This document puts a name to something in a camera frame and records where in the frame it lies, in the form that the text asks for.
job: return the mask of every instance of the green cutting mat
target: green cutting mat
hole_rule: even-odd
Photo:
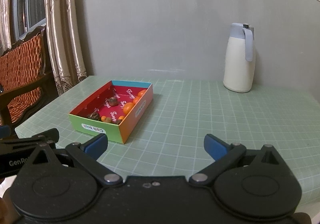
[[[109,78],[91,76],[16,128],[20,138],[56,127],[58,146],[91,138],[73,130],[68,113]],[[253,86],[249,93],[227,90],[221,82],[156,80],[154,100],[125,145],[110,142],[99,162],[122,175],[185,175],[213,160],[203,148],[212,133],[227,143],[260,149],[272,144],[299,180],[300,204],[320,196],[320,106],[304,92]]]

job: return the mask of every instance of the colorful box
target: colorful box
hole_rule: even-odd
[[[125,103],[132,102],[142,90],[146,92],[125,115],[123,112]],[[111,107],[108,104],[108,99],[111,97],[118,98],[118,106]],[[152,99],[152,83],[110,81],[75,107],[70,112],[69,118],[76,131],[92,136],[105,133],[110,141],[124,144]],[[122,115],[125,118],[119,125],[88,119],[87,116],[95,111],[100,117],[111,117],[113,122]]]

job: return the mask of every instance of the hand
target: hand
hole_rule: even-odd
[[[0,223],[2,224],[4,221],[4,217],[7,215],[8,209],[4,202],[4,199],[0,198]]]
[[[308,214],[297,212],[292,216],[299,224],[312,224],[311,218]]]
[[[19,214],[10,200],[10,187],[4,192],[3,198],[0,198],[0,224],[12,224],[19,219]]]

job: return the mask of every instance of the curtain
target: curtain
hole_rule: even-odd
[[[3,51],[11,48],[9,1],[10,0],[0,0],[0,41]]]
[[[87,78],[78,33],[75,0],[44,0],[47,38],[59,95]]]

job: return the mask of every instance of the chair armrest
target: chair armrest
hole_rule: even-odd
[[[20,86],[18,88],[5,91],[0,94],[0,111],[7,107],[9,103],[15,98],[22,94],[28,93],[30,91],[35,90],[36,88],[40,87],[42,84],[44,84],[46,81],[48,81],[50,78],[52,78],[53,73],[47,73],[39,76],[35,80]]]

